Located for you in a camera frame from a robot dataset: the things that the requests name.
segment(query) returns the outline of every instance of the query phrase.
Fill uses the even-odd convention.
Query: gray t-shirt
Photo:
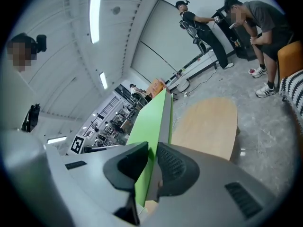
[[[247,23],[251,26],[258,26],[262,32],[291,33],[291,29],[284,14],[278,9],[261,1],[245,2],[244,5],[250,10],[253,18],[247,19]]]

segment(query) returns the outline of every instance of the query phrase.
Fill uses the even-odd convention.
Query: concrete floor
[[[232,56],[230,61],[234,62],[234,67],[222,70],[218,65],[217,72],[189,97],[178,94],[179,100],[174,102],[173,131],[179,118],[193,104],[211,97],[229,97],[238,108],[241,130],[237,138],[241,150],[235,163],[275,195],[280,195],[291,186],[298,162],[294,121],[278,93],[263,99],[256,97],[256,89],[267,82],[267,75],[254,79],[248,74],[250,68],[258,66],[257,60]],[[213,72],[212,67],[193,78],[187,91],[207,80]]]

